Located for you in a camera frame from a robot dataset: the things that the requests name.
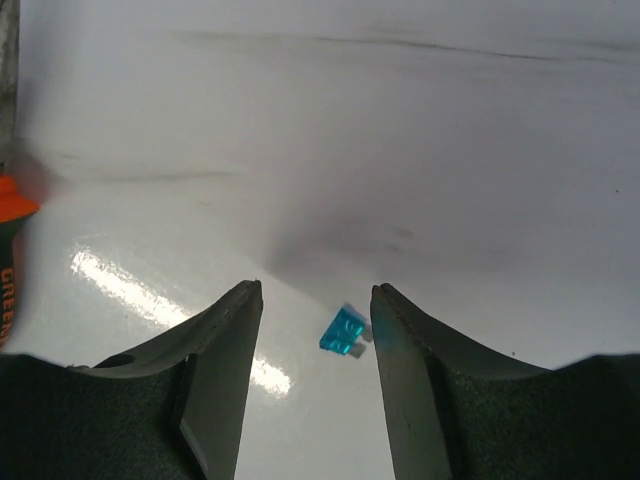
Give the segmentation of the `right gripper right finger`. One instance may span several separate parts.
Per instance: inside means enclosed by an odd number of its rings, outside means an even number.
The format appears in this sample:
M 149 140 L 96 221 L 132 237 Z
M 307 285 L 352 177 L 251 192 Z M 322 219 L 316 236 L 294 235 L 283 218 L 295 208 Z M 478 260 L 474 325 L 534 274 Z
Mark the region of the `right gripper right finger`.
M 446 325 L 389 283 L 373 287 L 370 317 L 395 477 L 462 478 L 468 461 L 449 375 L 512 380 L 543 368 Z

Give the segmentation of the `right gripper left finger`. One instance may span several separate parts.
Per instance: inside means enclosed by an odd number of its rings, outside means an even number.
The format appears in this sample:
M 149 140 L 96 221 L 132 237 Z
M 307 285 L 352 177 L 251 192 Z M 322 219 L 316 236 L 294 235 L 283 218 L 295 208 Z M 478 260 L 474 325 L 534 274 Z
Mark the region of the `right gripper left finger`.
M 236 473 L 262 285 L 244 280 L 179 325 L 93 367 L 74 367 L 67 479 L 231 479 Z

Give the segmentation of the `blue fuse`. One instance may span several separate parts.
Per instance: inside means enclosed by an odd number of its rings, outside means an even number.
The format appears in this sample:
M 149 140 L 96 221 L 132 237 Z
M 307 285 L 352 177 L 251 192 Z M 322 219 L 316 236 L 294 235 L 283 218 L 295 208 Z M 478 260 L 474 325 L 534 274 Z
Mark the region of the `blue fuse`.
M 319 348 L 359 359 L 372 341 L 371 323 L 351 304 L 345 303 L 321 336 Z

